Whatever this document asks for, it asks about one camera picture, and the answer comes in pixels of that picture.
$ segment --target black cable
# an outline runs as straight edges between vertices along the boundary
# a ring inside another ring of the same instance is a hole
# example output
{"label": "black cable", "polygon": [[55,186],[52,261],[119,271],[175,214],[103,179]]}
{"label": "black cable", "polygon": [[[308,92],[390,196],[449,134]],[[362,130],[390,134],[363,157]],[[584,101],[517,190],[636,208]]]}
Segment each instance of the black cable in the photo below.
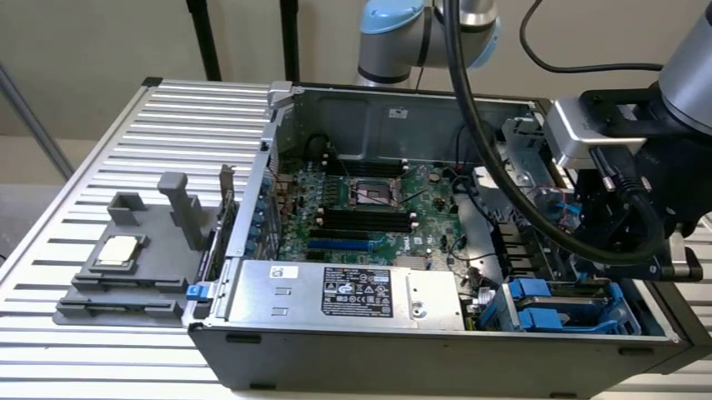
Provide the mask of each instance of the black cable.
{"label": "black cable", "polygon": [[422,195],[425,192],[427,192],[427,188],[418,190],[415,193],[413,193],[410,196],[407,196],[398,204],[403,204],[417,198],[419,195]]}
{"label": "black cable", "polygon": [[543,0],[535,0],[534,4],[531,4],[531,8],[526,12],[526,15],[523,16],[522,25],[519,26],[519,43],[522,45],[522,49],[526,52],[526,55],[531,59],[531,61],[538,65],[541,68],[543,68],[550,73],[602,73],[606,71],[661,71],[662,65],[661,64],[653,64],[649,62],[621,62],[616,64],[598,64],[598,65],[584,65],[581,67],[555,67],[547,63],[543,62],[538,58],[538,56],[534,53],[534,50],[531,50],[531,46],[529,45],[529,41],[526,39],[526,27],[529,25],[529,20],[531,19],[531,16],[534,15],[534,11],[537,10],[538,6],[542,4]]}
{"label": "black cable", "polygon": [[421,87],[422,71],[425,71],[425,67],[421,67],[421,72],[418,73],[418,80],[415,81],[415,90],[418,90],[418,88]]}
{"label": "black cable", "polygon": [[467,123],[469,133],[475,141],[475,148],[479,157],[487,168],[489,175],[495,185],[502,190],[517,211],[527,219],[531,226],[546,236],[559,247],[570,253],[577,254],[584,259],[608,265],[634,265],[646,262],[656,254],[662,243],[662,224],[656,215],[656,210],[649,205],[641,194],[634,194],[628,199],[633,208],[638,211],[648,228],[645,241],[633,252],[610,252],[601,250],[586,243],[578,241],[539,214],[534,204],[529,201],[507,172],[498,163],[498,154],[491,148],[482,128],[482,119],[477,111],[475,102],[471,97],[469,86],[467,70],[463,66],[462,39],[459,28],[459,1],[445,0],[445,46],[447,48],[449,74],[455,91],[455,98],[462,111],[463,121]]}
{"label": "black cable", "polygon": [[461,237],[453,242],[453,244],[449,245],[447,255],[449,255],[450,257],[453,257],[457,261],[465,261],[466,263],[469,263],[470,261],[477,261],[477,260],[479,260],[479,259],[482,259],[482,258],[486,258],[486,257],[489,257],[489,256],[495,256],[495,255],[497,255],[495,252],[493,252],[493,253],[489,252],[489,253],[483,254],[482,256],[477,256],[477,257],[473,257],[473,258],[462,258],[462,257],[458,257],[458,256],[455,255],[455,246],[457,246],[457,244],[458,244],[465,238],[466,238],[466,236],[462,235],[462,236],[461,236]]}
{"label": "black cable", "polygon": [[330,136],[326,133],[311,133],[307,137],[307,141],[303,144],[302,160],[304,161],[307,160],[307,156],[310,153],[311,141],[316,138],[322,138],[323,140],[326,140],[326,143],[330,142]]}
{"label": "black cable", "polygon": [[475,206],[475,210],[482,215],[482,218],[487,221],[487,223],[491,225],[491,227],[497,226],[497,220],[487,214],[487,212],[482,209],[482,206],[477,202],[475,195],[471,192],[471,179],[466,175],[458,175],[453,179],[453,182],[450,183],[450,192],[453,193],[453,196],[455,195],[455,185],[457,182],[462,180],[462,185],[465,186],[465,193],[467,193],[469,200],[471,201],[473,206]]}
{"label": "black cable", "polygon": [[465,128],[467,127],[467,125],[465,125],[465,123],[462,123],[462,125],[459,126],[459,129],[457,129],[457,135],[455,135],[455,168],[459,166],[459,137],[462,136],[462,131],[465,130]]}

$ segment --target power supply label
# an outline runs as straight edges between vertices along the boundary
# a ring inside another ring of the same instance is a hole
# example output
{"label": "power supply label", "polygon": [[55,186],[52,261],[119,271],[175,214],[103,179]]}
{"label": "power supply label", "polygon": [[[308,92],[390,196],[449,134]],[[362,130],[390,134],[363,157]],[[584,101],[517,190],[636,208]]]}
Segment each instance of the power supply label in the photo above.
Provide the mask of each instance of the power supply label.
{"label": "power supply label", "polygon": [[335,317],[392,318],[387,269],[323,269],[322,312]]}

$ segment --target connector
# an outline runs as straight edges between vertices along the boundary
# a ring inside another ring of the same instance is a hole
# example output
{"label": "connector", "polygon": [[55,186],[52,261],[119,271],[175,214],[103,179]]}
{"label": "connector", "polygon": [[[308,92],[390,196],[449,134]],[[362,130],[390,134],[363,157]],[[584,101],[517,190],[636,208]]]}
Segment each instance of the connector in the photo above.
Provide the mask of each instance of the connector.
{"label": "connector", "polygon": [[597,146],[589,149],[589,153],[601,174],[602,186],[609,192],[616,191],[621,199],[628,201],[630,196],[648,191],[637,175],[636,160],[628,147]]}

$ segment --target black pole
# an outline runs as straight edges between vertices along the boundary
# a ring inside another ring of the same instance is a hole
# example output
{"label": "black pole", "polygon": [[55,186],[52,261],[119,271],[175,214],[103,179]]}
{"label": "black pole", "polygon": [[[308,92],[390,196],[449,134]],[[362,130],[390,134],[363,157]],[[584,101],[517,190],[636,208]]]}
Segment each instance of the black pole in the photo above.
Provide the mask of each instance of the black pole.
{"label": "black pole", "polygon": [[284,78],[299,82],[299,32],[296,27],[296,13],[299,0],[279,0],[282,15],[282,49],[284,56]]}
{"label": "black pole", "polygon": [[185,0],[192,25],[196,30],[197,46],[200,47],[200,57],[203,58],[204,76],[208,81],[222,81],[220,63],[217,62],[217,52],[215,50],[215,39],[212,38],[212,28],[209,27],[208,4],[205,0]]}

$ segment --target green circuit board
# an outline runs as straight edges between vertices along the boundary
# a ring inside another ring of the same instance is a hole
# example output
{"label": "green circuit board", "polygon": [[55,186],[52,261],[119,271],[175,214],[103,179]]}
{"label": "green circuit board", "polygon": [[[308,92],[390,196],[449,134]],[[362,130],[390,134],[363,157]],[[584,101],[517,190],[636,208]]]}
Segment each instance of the green circuit board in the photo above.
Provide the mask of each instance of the green circuit board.
{"label": "green circuit board", "polygon": [[[453,270],[461,275],[463,263],[447,260],[449,245],[461,237],[461,226],[449,179],[442,173],[442,166],[427,163],[411,163],[396,178],[327,175],[312,165],[283,171],[279,176],[283,231],[278,259],[395,265],[398,258],[415,257],[410,261],[422,258],[429,269]],[[319,228],[319,208],[414,213],[417,227],[409,233],[370,231],[368,251],[310,249],[310,230]],[[315,252],[323,259],[307,257]]]}

